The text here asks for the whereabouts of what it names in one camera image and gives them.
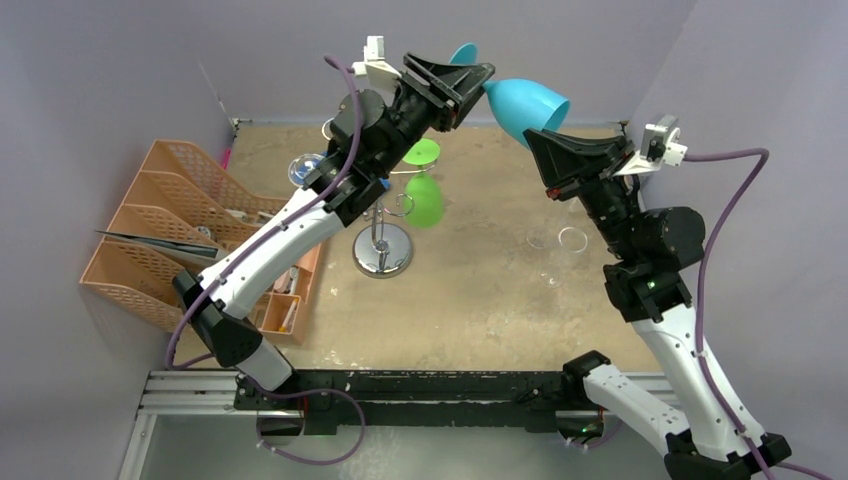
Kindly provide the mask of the blue plastic wine glass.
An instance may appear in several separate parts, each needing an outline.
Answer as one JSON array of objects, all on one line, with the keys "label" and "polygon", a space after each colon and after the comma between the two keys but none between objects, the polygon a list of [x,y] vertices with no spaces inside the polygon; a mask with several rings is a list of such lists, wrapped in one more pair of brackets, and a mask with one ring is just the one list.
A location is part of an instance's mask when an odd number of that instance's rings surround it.
[{"label": "blue plastic wine glass", "polygon": [[[477,55],[477,45],[466,43],[454,52],[447,64],[477,64]],[[484,84],[482,96],[487,98],[497,125],[528,150],[523,137],[526,129],[558,132],[570,109],[570,100],[564,95],[526,78],[498,79],[496,69]]]}]

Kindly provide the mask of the green plastic wine glass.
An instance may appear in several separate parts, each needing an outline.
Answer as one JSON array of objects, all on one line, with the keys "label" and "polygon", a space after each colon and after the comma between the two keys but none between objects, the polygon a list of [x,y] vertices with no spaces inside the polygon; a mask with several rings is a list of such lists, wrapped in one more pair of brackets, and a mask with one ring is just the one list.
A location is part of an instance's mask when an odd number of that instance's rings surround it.
[{"label": "green plastic wine glass", "polygon": [[403,218],[412,227],[431,228],[444,216],[444,197],[435,178],[429,173],[440,156],[440,146],[431,139],[422,138],[403,157],[403,162],[414,167],[403,171],[410,175],[404,188]]}]

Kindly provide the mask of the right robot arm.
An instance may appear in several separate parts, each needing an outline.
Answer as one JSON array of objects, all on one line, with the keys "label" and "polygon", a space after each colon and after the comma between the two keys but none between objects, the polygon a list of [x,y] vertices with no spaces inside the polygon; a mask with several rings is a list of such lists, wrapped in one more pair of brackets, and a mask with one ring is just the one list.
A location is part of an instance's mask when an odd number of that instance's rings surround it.
[{"label": "right robot arm", "polygon": [[660,400],[592,351],[568,362],[564,399],[618,416],[662,456],[674,479],[748,479],[791,456],[788,441],[767,432],[741,401],[704,332],[704,309],[681,273],[705,267],[716,233],[685,207],[645,209],[639,176],[689,159],[669,122],[647,127],[641,145],[623,135],[582,139],[527,129],[547,196],[578,199],[615,263],[603,269],[612,305],[661,366],[677,397]]}]

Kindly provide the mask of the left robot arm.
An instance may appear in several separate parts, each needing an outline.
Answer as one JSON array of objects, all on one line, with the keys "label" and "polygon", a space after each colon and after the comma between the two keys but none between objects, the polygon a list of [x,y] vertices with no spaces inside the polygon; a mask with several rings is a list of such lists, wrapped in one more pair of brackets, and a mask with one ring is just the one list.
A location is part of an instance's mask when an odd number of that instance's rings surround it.
[{"label": "left robot arm", "polygon": [[326,157],[248,240],[200,274],[182,271],[172,281],[184,310],[173,335],[191,326],[219,365],[252,380],[275,409],[297,399],[296,371],[248,314],[298,260],[378,201],[384,180],[428,130],[457,128],[495,73],[490,63],[435,63],[407,54],[386,102],[372,88],[357,88],[352,68],[332,56],[325,60],[348,88],[329,124]]}]

